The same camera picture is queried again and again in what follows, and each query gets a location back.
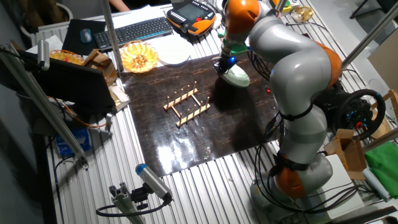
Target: cardboard box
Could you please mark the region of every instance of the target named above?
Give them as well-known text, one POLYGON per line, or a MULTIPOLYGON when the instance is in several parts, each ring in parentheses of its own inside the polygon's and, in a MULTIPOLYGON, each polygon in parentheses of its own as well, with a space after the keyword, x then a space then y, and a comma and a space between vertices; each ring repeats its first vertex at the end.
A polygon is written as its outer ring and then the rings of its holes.
POLYGON ((391 90, 398 90, 398 29, 396 29, 381 45, 368 57, 374 69, 391 90))
POLYGON ((99 52, 99 49, 94 49, 83 62, 82 66, 102 71, 102 74, 108 86, 111 86, 118 77, 118 74, 114 69, 112 60, 108 58, 108 56, 106 56, 105 54, 99 52))
POLYGON ((362 171, 366 168, 365 155, 359 138, 353 140, 354 130, 339 129, 325 146, 328 155, 336 154, 351 179, 366 180, 362 171))

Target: metal rod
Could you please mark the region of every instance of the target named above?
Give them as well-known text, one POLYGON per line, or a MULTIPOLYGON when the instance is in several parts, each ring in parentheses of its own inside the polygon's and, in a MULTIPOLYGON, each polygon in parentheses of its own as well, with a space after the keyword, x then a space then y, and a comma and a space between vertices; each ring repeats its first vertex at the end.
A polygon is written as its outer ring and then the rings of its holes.
MULTIPOLYGON (((8 45, 7 48, 12 53, 18 54, 13 46, 8 45)), ((16 80, 32 98, 33 102, 41 112, 43 112, 44 116, 48 119, 59 135, 61 135, 65 140, 73 153, 75 153, 78 158, 86 160, 87 157, 84 150, 81 148, 65 122, 63 122, 62 119, 54 112, 46 94, 43 89, 41 89, 32 73, 25 71, 24 65, 21 61, 12 55, 0 53, 0 59, 3 60, 10 72, 15 76, 16 80)))
POLYGON ((387 12, 386 16, 372 29, 370 33, 355 47, 355 49, 344 59, 342 67, 346 68, 369 43, 374 40, 380 32, 391 22, 398 14, 398 2, 387 12))
POLYGON ((287 2, 287 0, 279 0, 278 4, 275 6, 275 9, 278 10, 280 13, 282 13, 286 2, 287 2))
POLYGON ((108 29, 109 33, 109 39, 111 40, 114 58, 116 60, 117 69, 118 72, 121 73, 123 72, 124 69, 123 69, 122 58, 120 57, 118 38, 116 37, 116 31, 113 26, 111 6, 109 5, 109 0, 100 0, 100 1, 102 6, 102 13, 104 14, 105 18, 106 28, 108 29))
POLYGON ((373 142, 365 145, 363 147, 364 152, 369 152, 370 150, 374 149, 375 147, 381 146, 382 144, 391 141, 395 138, 398 138, 398 128, 393 129, 392 131, 386 133, 385 135, 375 139, 373 142))

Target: white plate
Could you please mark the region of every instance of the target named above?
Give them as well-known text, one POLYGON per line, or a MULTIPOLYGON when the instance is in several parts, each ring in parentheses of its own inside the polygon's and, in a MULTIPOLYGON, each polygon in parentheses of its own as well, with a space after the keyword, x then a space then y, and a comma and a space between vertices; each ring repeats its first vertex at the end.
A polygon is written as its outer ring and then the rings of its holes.
POLYGON ((178 65, 186 62, 193 52, 193 46, 187 40, 176 35, 148 40, 159 55, 159 62, 163 65, 178 65))

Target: dark mat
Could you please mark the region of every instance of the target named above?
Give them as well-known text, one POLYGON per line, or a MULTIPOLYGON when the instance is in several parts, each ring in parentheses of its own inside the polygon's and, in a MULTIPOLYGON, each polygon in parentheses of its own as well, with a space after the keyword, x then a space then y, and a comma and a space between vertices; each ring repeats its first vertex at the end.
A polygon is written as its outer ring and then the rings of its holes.
MULTIPOLYGON (((179 67, 155 68, 145 74, 122 74, 130 109, 146 164, 159 176, 178 172, 222 156, 257 146, 266 124, 277 109, 261 76, 247 56, 238 65, 251 79, 247 88, 235 88, 218 78, 211 57, 191 60, 179 67), (180 128, 176 114, 163 105, 167 96, 187 90, 197 81, 199 101, 210 97, 211 108, 180 128)), ((187 115, 195 101, 175 106, 187 115)))
POLYGON ((105 22, 86 21, 80 19, 72 19, 69 23, 67 36, 63 41, 62 50, 69 50, 78 55, 89 55, 93 49, 97 49, 97 43, 94 34, 105 31, 105 22), (92 41, 84 44, 80 40, 80 31, 82 29, 90 29, 92 41))

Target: cable bundle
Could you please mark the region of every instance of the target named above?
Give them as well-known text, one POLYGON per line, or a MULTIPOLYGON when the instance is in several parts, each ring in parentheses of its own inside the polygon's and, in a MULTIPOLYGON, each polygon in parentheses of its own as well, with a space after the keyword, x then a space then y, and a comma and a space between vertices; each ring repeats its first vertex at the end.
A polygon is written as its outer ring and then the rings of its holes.
POLYGON ((248 51, 248 57, 253 65, 254 69, 267 81, 269 81, 269 76, 271 72, 267 68, 266 62, 263 61, 260 57, 258 57, 252 50, 248 51))
MULTIPOLYGON (((267 126, 266 126, 266 131, 265 131, 265 133, 264 133, 264 142, 265 142, 266 140, 268 140, 268 139, 275 133, 275 131, 276 131, 277 128, 279 128, 279 132, 280 132, 280 134, 281 134, 280 140, 283 140, 283 134, 284 134, 284 131, 283 131, 283 129, 284 129, 283 119, 282 119, 281 122, 279 122, 279 123, 276 124, 276 119, 277 119, 277 116, 278 116, 278 115, 279 115, 279 114, 277 113, 277 114, 275 115, 275 117, 272 118, 271 121, 267 124, 267 126)), ((320 204, 318 204, 318 205, 316 205, 316 206, 314 206, 314 207, 312 207, 312 208, 306 209, 306 210, 299 208, 297 205, 296 205, 297 208, 290 207, 290 206, 284 204, 283 202, 281 202, 281 201, 271 192, 271 187, 270 187, 270 185, 269 185, 269 178, 270 178, 270 175, 268 175, 267 184, 264 183, 264 180, 263 180, 262 175, 261 175, 261 165, 260 165, 260 164, 261 164, 261 162, 260 162, 260 161, 261 161, 261 150, 263 150, 263 149, 265 149, 265 146, 264 146, 263 144, 260 144, 260 145, 256 148, 256 156, 255 156, 255 159, 254 159, 254 167, 255 167, 255 168, 254 168, 254 169, 255 169, 254 173, 255 173, 255 178, 256 178, 257 181, 259 181, 259 179, 257 178, 257 174, 260 175, 260 181, 261 181, 262 185, 264 186, 264 189, 265 189, 267 195, 269 195, 269 196, 271 196, 271 197, 268 197, 268 196, 263 192, 263 190, 262 190, 260 187, 259 187, 258 189, 259 189, 260 193, 262 194, 262 196, 265 197, 270 203, 272 203, 272 204, 274 204, 274 205, 277 205, 278 207, 283 208, 283 209, 285 209, 285 210, 287 210, 287 211, 290 211, 290 212, 297 212, 297 213, 302 213, 302 214, 323 213, 323 212, 327 212, 327 211, 329 211, 329 210, 331 210, 331 209, 336 208, 337 206, 341 205, 342 203, 345 203, 345 202, 348 201, 352 196, 354 196, 357 192, 374 193, 374 191, 368 189, 365 185, 362 185, 362 184, 361 184, 361 185, 356 185, 356 186, 352 186, 352 187, 347 187, 347 188, 341 190, 340 192, 338 192, 337 194, 335 194, 334 196, 330 197, 329 199, 325 200, 324 202, 322 202, 322 203, 320 203, 320 204), (339 197, 339 198, 336 199, 336 201, 333 202, 331 205, 329 205, 329 206, 327 206, 327 207, 325 207, 325 208, 318 208, 318 207, 321 207, 322 205, 326 204, 327 202, 329 202, 329 201, 331 201, 331 200, 333 200, 333 199, 335 199, 335 198, 337 198, 337 197, 339 197)), ((340 188, 340 187, 344 187, 344 186, 347 186, 347 185, 349 185, 349 184, 352 184, 352 182, 350 182, 350 183, 348 183, 348 184, 345 184, 345 185, 342 185, 342 186, 339 186, 339 187, 335 187, 335 188, 333 188, 333 189, 337 189, 337 188, 340 188)), ((322 193, 316 194, 316 195, 312 195, 312 196, 309 196, 309 197, 307 197, 307 198, 319 196, 319 195, 321 195, 321 194, 324 194, 325 192, 322 192, 322 193)))

